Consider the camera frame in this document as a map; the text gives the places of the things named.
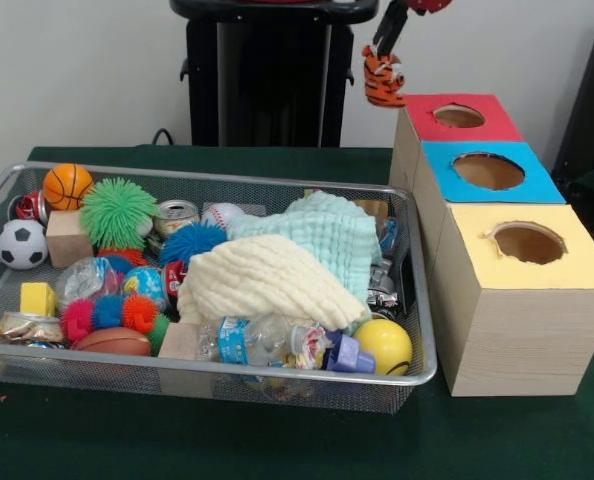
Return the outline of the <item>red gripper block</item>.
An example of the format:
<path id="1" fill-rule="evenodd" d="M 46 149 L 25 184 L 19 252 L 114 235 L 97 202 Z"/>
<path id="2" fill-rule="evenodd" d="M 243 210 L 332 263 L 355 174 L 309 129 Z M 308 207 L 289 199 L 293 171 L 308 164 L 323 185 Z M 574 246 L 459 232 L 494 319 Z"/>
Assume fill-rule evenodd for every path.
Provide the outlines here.
<path id="1" fill-rule="evenodd" d="M 391 0 L 372 38 L 379 44 L 380 54 L 390 54 L 408 20 L 408 6 L 417 13 L 436 13 L 451 4 L 452 0 Z"/>

